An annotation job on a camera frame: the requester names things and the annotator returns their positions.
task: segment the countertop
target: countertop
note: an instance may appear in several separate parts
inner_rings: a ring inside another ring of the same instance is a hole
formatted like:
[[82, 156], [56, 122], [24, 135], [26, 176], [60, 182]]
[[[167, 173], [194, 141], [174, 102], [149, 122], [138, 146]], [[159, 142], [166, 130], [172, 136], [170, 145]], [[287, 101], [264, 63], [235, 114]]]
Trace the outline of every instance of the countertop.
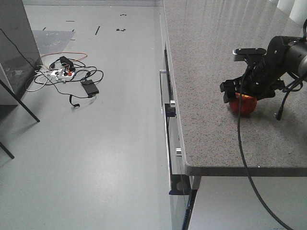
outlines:
[[[170, 75], [186, 175], [245, 175], [237, 116], [219, 85], [241, 76], [236, 48], [267, 48], [276, 35], [301, 36], [302, 26], [270, 1], [164, 0]], [[291, 81], [284, 75], [285, 83]], [[307, 87], [291, 93], [281, 121], [274, 118], [284, 93], [258, 101], [241, 120], [242, 145], [253, 176], [307, 176]]]

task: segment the apple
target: apple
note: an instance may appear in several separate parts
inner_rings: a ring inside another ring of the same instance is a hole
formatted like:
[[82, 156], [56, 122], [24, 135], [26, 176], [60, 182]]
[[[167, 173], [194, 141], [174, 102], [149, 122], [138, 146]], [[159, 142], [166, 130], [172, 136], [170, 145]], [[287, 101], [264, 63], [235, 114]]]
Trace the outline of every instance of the apple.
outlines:
[[[240, 94], [236, 92], [236, 98], [229, 102], [231, 111], [236, 115], [239, 113], [239, 98]], [[241, 115], [250, 115], [255, 110], [256, 106], [257, 98], [242, 94]]]

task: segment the power strip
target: power strip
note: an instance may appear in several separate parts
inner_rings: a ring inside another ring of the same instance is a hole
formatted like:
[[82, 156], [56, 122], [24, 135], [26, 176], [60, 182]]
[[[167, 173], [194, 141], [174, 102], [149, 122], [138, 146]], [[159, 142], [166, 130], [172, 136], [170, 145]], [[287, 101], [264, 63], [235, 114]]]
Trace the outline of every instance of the power strip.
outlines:
[[55, 77], [56, 79], [59, 79], [59, 80], [64, 80], [64, 81], [65, 80], [72, 80], [75, 73], [71, 72], [70, 76], [68, 74], [69, 74], [68, 71], [64, 71], [63, 69], [58, 69], [58, 70], [53, 71], [50, 75], [52, 77]]

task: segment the metal table leg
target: metal table leg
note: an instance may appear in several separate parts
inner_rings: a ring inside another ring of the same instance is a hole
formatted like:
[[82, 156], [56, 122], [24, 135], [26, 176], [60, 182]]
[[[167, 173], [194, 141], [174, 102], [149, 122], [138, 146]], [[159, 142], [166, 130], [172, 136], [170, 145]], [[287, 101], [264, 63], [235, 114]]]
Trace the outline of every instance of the metal table leg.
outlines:
[[9, 155], [10, 158], [14, 159], [15, 157], [11, 152], [0, 142], [0, 147]]
[[[37, 116], [35, 116], [31, 110], [10, 90], [9, 87], [7, 87], [6, 84], [4, 84], [4, 82], [0, 79], [0, 84], [5, 88], [5, 90], [7, 92], [10, 93], [10, 95], [12, 95], [13, 98], [15, 98], [16, 101], [18, 101], [19, 104], [21, 104], [21, 106], [37, 121], [40, 122], [40, 120], [37, 118]], [[0, 147], [9, 155], [10, 158], [14, 159], [14, 155], [11, 154], [11, 152], [0, 142]]]
[[9, 87], [7, 87], [6, 84], [4, 84], [4, 82], [0, 79], [0, 84], [5, 88], [5, 90], [7, 92], [10, 93], [10, 95], [12, 95], [13, 98], [15, 98], [16, 101], [18, 101], [19, 104], [22, 105], [22, 107], [37, 121], [40, 122], [40, 120], [34, 115], [34, 113], [31, 112], [31, 110], [29, 110], [29, 108], [10, 90]]

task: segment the metal handle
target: metal handle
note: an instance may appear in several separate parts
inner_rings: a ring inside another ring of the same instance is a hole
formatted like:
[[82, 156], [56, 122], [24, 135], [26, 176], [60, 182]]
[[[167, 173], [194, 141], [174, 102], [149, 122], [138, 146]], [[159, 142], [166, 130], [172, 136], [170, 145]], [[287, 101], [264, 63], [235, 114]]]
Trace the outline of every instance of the metal handle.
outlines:
[[161, 74], [167, 73], [167, 70], [159, 70], [160, 73], [160, 90], [161, 90], [161, 107], [163, 106], [163, 96], [162, 96], [162, 77]]
[[173, 174], [173, 172], [172, 172], [172, 162], [171, 162], [170, 147], [169, 147], [169, 136], [168, 136], [168, 127], [167, 127], [167, 120], [166, 120], [166, 110], [165, 110], [165, 104], [163, 104], [163, 103], [162, 103], [162, 111], [163, 111], [164, 127], [165, 127], [169, 190], [172, 190], [172, 174]]

